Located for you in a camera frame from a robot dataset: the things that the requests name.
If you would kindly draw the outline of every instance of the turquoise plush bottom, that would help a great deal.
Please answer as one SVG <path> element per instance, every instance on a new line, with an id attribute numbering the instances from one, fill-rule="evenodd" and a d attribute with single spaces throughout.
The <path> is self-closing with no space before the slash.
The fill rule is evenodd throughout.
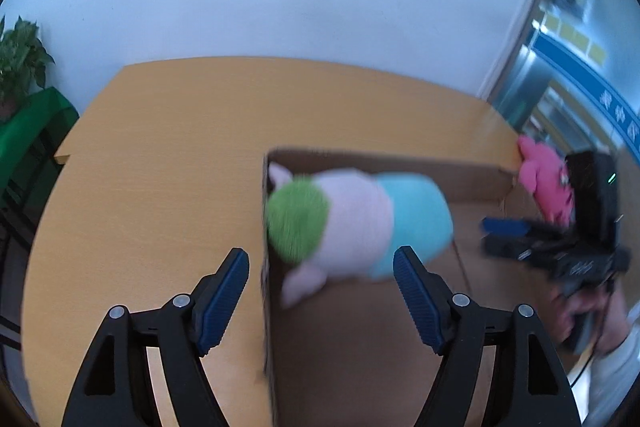
<path id="1" fill-rule="evenodd" d="M 372 279 L 393 275 L 393 260 L 400 247 L 412 247 L 422 263 L 436 257 L 453 238 L 449 206 L 428 177 L 405 172 L 375 176 L 394 204 L 394 233 L 385 256 L 369 271 Z"/>

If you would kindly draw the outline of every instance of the person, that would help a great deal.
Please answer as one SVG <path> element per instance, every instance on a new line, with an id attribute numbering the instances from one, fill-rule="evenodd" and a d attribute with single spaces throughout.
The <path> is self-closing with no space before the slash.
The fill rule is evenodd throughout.
<path id="1" fill-rule="evenodd" d="M 584 312 L 596 313 L 596 325 L 592 341 L 594 357 L 591 363 L 588 415 L 583 427 L 604 427 L 640 374 L 640 327 L 631 324 L 620 281 L 610 296 L 605 285 L 593 290 L 581 290 L 569 298 L 562 295 L 558 286 L 553 286 L 549 299 L 551 304 L 549 335 L 562 343 L 574 327 L 574 315 Z"/>

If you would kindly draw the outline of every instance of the stuffed animal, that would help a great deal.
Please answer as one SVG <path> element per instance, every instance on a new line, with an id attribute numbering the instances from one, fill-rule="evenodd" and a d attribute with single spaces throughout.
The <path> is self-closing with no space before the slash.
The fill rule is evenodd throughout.
<path id="1" fill-rule="evenodd" d="M 574 210 L 569 172 L 556 151 L 528 136 L 518 138 L 524 158 L 518 180 L 536 200 L 546 221 L 567 227 Z"/>
<path id="2" fill-rule="evenodd" d="M 424 263 L 452 240 L 453 222 L 438 186 L 420 174 L 333 169 L 293 176 L 271 163 L 266 203 L 271 244 L 296 267 L 282 284 L 288 308 L 327 280 L 393 275 L 393 255 L 411 245 Z"/>

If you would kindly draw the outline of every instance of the green table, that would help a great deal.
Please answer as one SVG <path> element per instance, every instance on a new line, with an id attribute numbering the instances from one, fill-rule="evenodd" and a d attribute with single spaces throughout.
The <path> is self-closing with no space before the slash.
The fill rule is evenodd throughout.
<path id="1" fill-rule="evenodd" d="M 57 145 L 76 120 L 78 112 L 71 103 L 49 87 L 30 95 L 10 121 L 0 124 L 0 198 L 3 206 L 9 206 L 33 232 L 35 225 L 22 213 L 26 200 L 45 163 L 53 161 Z M 36 143 L 44 150 L 39 150 Z M 25 172 L 30 174 L 21 180 Z M 1 217 L 8 227 L 7 219 Z"/>

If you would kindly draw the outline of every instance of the metal bolt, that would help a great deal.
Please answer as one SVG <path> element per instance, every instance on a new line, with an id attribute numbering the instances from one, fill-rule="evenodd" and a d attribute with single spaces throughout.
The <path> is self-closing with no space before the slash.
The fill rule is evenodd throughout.
<path id="1" fill-rule="evenodd" d="M 533 308 L 528 304 L 521 304 L 520 306 L 518 306 L 518 313 L 523 317 L 532 317 Z"/>
<path id="2" fill-rule="evenodd" d="M 463 293 L 456 293 L 455 295 L 453 295 L 453 298 L 451 300 L 453 301 L 453 304 L 455 304 L 456 306 L 460 306 L 461 308 L 469 306 L 469 302 L 471 302 L 469 300 L 469 297 L 467 297 Z"/>
<path id="3" fill-rule="evenodd" d="M 122 306 L 114 306 L 109 310 L 109 316 L 112 319 L 119 319 L 124 315 L 124 308 Z"/>
<path id="4" fill-rule="evenodd" d="M 185 295 L 184 293 L 180 294 L 180 295 L 176 295 L 174 297 L 174 306 L 176 308 L 184 308 L 187 304 L 189 304 L 191 302 L 191 298 L 188 295 Z"/>

